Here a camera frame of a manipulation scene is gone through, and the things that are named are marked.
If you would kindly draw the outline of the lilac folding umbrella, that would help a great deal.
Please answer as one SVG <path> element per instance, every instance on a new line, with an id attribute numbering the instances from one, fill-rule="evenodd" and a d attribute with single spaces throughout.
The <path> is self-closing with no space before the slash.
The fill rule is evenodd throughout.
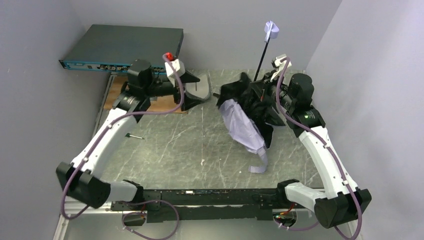
<path id="1" fill-rule="evenodd" d="M 277 79 L 291 66 L 287 57 L 284 60 L 287 62 Z M 242 72 L 239 80 L 222 85 L 220 93 L 215 94 L 216 106 L 228 134 L 233 140 L 242 144 L 248 152 L 258 155 L 262 161 L 259 166 L 249 166 L 248 171 L 254 174 L 262 174 L 267 170 L 267 149 L 271 146 L 274 128 L 281 126 L 266 124 L 263 118 L 264 109 L 251 107 L 250 83 L 265 81 L 272 84 L 272 87 L 276 86 L 277 79 L 270 82 L 273 70 L 265 73 L 262 79 L 251 79 L 246 72 Z"/>

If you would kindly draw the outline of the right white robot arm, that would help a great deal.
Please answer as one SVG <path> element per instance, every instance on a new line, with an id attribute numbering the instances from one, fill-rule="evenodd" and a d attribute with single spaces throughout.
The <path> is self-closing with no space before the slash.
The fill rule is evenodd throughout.
<path id="1" fill-rule="evenodd" d="M 372 200 L 368 189 L 360 189 L 340 161 L 331 143 L 326 123 L 312 105 L 314 86 L 311 77 L 294 74 L 288 84 L 271 80 L 270 75 L 250 84 L 253 98 L 283 114 L 287 125 L 309 153 L 323 183 L 318 191 L 289 179 L 278 183 L 276 198 L 280 203 L 296 203 L 314 212 L 319 224 L 336 228 L 351 221 L 361 222 Z"/>

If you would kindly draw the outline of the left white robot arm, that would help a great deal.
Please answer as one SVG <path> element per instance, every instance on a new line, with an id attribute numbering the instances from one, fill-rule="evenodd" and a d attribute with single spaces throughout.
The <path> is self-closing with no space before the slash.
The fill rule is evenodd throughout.
<path id="1" fill-rule="evenodd" d="M 129 180 L 101 180 L 109 158 L 141 118 L 152 114 L 151 98 L 172 96 L 175 109 L 185 111 L 206 101 L 211 91 L 209 76 L 193 75 L 179 59 L 166 59 L 164 66 L 165 77 L 156 75 L 146 60 L 137 59 L 127 69 L 127 80 L 103 125 L 81 153 L 56 168 L 63 190 L 61 205 L 67 197 L 95 209 L 106 202 L 144 202 L 141 185 Z"/>

